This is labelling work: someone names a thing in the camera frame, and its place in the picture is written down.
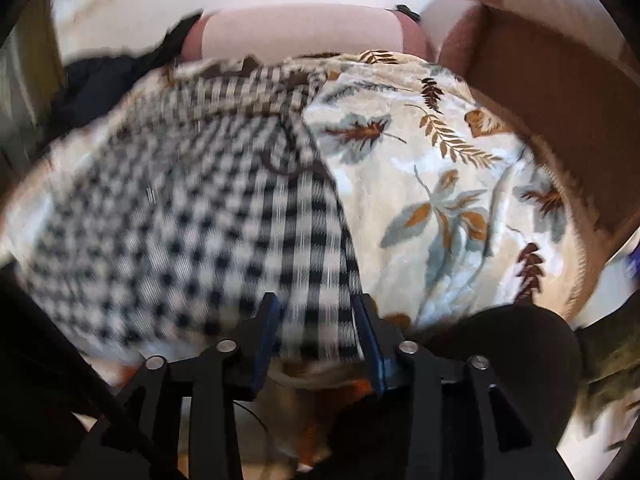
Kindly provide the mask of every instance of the checkered cloth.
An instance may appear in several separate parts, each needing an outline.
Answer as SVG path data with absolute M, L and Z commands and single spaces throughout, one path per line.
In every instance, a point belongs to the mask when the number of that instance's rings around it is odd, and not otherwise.
M 335 184 L 300 111 L 323 72 L 262 67 L 141 100 L 69 198 L 24 278 L 72 340 L 204 342 L 283 306 L 280 355 L 357 356 L 360 292 Z

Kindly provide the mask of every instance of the fleece blanket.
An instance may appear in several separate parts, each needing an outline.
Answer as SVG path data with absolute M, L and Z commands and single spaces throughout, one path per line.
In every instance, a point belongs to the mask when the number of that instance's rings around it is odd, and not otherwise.
M 462 79 L 385 51 L 297 63 L 327 72 L 303 117 L 382 316 L 420 334 L 500 304 L 575 301 L 584 249 L 560 183 Z

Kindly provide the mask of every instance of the black fabric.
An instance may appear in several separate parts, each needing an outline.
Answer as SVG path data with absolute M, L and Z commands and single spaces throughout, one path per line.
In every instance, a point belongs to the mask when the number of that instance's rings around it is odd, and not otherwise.
M 460 322 L 426 346 L 456 360 L 487 356 L 532 434 L 558 444 L 574 408 L 581 361 L 574 333 L 556 314 L 535 306 L 502 306 Z M 442 478 L 480 478 L 479 428 L 466 387 L 445 391 L 443 417 Z M 332 455 L 296 478 L 402 479 L 410 424 L 406 388 L 380 401 L 368 396 L 338 415 L 328 437 Z
M 108 113 L 138 79 L 175 59 L 201 15 L 199 11 L 183 18 L 155 50 L 143 56 L 92 57 L 67 65 L 66 86 L 51 104 L 46 142 Z
M 409 18 L 414 20 L 415 23 L 420 23 L 420 14 L 418 14 L 417 12 L 413 12 L 406 5 L 396 5 L 396 10 L 399 10 L 403 14 L 406 14 Z
M 0 441 L 5 440 L 0 448 L 10 450 L 18 463 L 65 465 L 86 436 L 71 412 L 100 413 L 31 317 L 37 306 L 7 280 L 5 269 L 0 270 L 0 300 L 6 309 L 0 324 Z

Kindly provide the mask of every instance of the leaf print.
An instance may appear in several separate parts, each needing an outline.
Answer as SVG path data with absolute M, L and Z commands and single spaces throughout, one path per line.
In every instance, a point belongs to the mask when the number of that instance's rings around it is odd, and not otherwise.
M 453 191 L 453 188 L 456 187 L 459 179 L 460 178 L 458 176 L 458 170 L 445 171 L 440 176 L 434 192 L 436 192 L 437 194 L 443 194 L 444 192 L 449 191 L 447 193 L 447 195 L 449 195 L 450 192 Z
M 456 209 L 463 209 L 465 207 L 469 207 L 470 205 L 475 204 L 479 200 L 479 196 L 485 193 L 486 190 L 482 189 L 479 191 L 465 191 L 458 195 L 458 198 L 453 201 L 450 205 L 446 205 L 446 208 L 449 211 L 455 211 Z
M 341 144 L 347 144 L 348 142 L 360 142 L 360 150 L 366 146 L 367 142 L 369 143 L 369 147 L 373 146 L 373 143 L 383 135 L 393 137 L 394 139 L 400 140 L 406 144 L 404 139 L 385 133 L 385 128 L 388 126 L 389 122 L 390 121 L 386 119 L 378 121 L 371 120 L 366 124 L 360 124 L 360 122 L 356 121 L 347 128 L 338 130 L 328 128 L 325 131 L 331 136 L 338 137 Z
M 411 227 L 416 225 L 417 223 L 422 222 L 423 220 L 427 220 L 430 214 L 431 204 L 429 202 L 425 202 L 414 211 L 414 213 L 411 215 L 411 218 L 409 218 L 404 224 L 404 227 Z
M 469 238 L 473 240 L 486 240 L 487 227 L 484 217 L 475 211 L 465 211 L 460 214 L 460 219 L 467 225 Z
M 456 135 L 455 131 L 447 127 L 437 115 L 430 114 L 423 108 L 406 104 L 405 106 L 411 106 L 423 111 L 424 115 L 420 119 L 420 127 L 427 127 L 424 131 L 426 137 L 431 136 L 431 145 L 435 145 L 440 142 L 440 155 L 442 158 L 449 156 L 453 162 L 460 159 L 463 164 L 473 164 L 475 168 L 490 168 L 496 162 L 502 160 L 500 156 L 493 155 L 492 153 L 475 148 L 471 144 L 467 144 L 463 139 Z
M 554 243 L 560 242 L 566 231 L 567 209 L 559 189 L 545 169 L 536 168 L 531 183 L 528 186 L 515 187 L 513 192 L 520 202 L 534 205 L 535 231 L 550 231 L 551 240 Z
M 465 121 L 474 138 L 513 132 L 511 126 L 485 108 L 468 112 Z
M 466 250 L 482 250 L 487 238 L 488 212 L 483 208 L 470 210 L 468 206 L 477 202 L 478 197 L 486 193 L 486 190 L 462 192 L 455 199 L 447 201 L 447 197 L 453 193 L 458 184 L 458 170 L 448 170 L 440 174 L 433 191 L 430 191 L 420 178 L 417 166 L 414 166 L 414 176 L 420 187 L 424 189 L 429 201 L 405 207 L 387 227 L 380 241 L 380 247 L 386 248 L 422 234 L 433 213 L 438 222 L 438 237 L 442 241 L 444 254 L 451 255 L 453 232 L 460 224 L 464 224 L 468 233 Z
M 426 77 L 420 82 L 422 83 L 422 91 L 420 93 L 422 94 L 424 104 L 434 112 L 440 113 L 438 102 L 440 101 L 440 97 L 444 94 L 443 91 L 438 87 L 435 79 L 430 77 Z
M 451 230 L 449 229 L 449 219 L 439 209 L 436 209 L 436 213 L 438 215 L 438 218 L 440 219 L 440 225 L 442 227 L 442 244 L 444 245 L 444 248 L 446 249 L 447 253 L 450 253 L 451 252 Z
M 525 199 L 532 198 L 537 202 L 540 205 L 542 216 L 546 216 L 548 213 L 557 209 L 564 208 L 560 192 L 553 185 L 551 185 L 551 189 L 545 194 L 536 190 L 527 190 L 524 191 L 520 197 Z
M 338 86 L 334 90 L 327 92 L 322 96 L 321 100 L 326 104 L 334 104 L 337 100 L 342 99 L 343 97 L 356 95 L 357 92 L 361 90 L 369 90 L 373 92 L 412 92 L 412 90 L 408 88 L 399 88 L 397 86 L 386 85 L 382 83 L 371 83 L 367 81 L 356 81 L 355 83 L 351 83 L 348 85 Z
M 523 263 L 523 266 L 516 277 L 522 278 L 522 283 L 515 303 L 533 303 L 533 293 L 541 291 L 540 277 L 545 275 L 545 271 L 540 267 L 544 259 L 537 254 L 539 250 L 540 247 L 531 242 L 518 255 L 517 262 Z
M 394 55 L 388 50 L 366 50 L 358 56 L 358 61 L 370 65 L 376 63 L 384 63 L 388 65 L 398 64 Z

